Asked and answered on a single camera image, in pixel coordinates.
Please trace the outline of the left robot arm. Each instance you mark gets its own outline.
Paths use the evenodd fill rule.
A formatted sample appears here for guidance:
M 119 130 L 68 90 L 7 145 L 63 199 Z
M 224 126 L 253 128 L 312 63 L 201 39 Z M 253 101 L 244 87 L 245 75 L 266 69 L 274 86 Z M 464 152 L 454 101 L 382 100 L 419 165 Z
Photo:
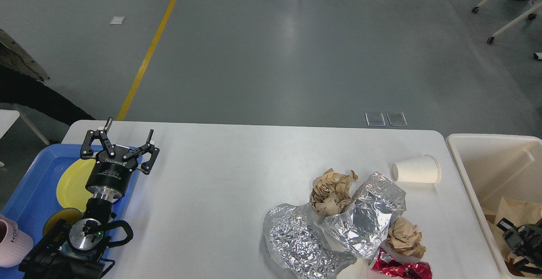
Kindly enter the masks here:
M 102 129 L 89 130 L 80 148 L 80 159 L 92 160 L 85 184 L 91 194 L 81 219 L 69 224 L 58 219 L 22 259 L 25 279 L 102 279 L 116 264 L 103 257 L 107 249 L 133 239 L 129 223 L 117 219 L 114 206 L 126 196 L 135 171 L 148 175 L 160 152 L 149 131 L 137 148 L 112 144 L 109 118 Z

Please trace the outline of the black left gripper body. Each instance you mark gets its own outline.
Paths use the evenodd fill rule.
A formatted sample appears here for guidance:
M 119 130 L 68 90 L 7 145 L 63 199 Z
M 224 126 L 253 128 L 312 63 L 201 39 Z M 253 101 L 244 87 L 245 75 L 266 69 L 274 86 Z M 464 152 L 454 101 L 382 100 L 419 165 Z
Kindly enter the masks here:
M 100 156 L 87 156 L 86 160 L 93 160 L 94 165 L 86 183 L 86 190 L 93 194 L 93 198 L 99 198 L 117 203 L 126 195 L 130 179 L 139 161 L 137 156 L 120 159 L 112 159 L 106 154 Z

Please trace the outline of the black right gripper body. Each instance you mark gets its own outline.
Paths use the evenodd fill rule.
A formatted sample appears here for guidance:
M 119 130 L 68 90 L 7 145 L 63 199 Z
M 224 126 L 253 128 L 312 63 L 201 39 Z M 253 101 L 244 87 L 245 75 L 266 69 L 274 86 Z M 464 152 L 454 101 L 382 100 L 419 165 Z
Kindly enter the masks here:
M 515 256 L 542 266 L 541 225 L 523 225 L 514 232 L 504 232 L 503 239 Z

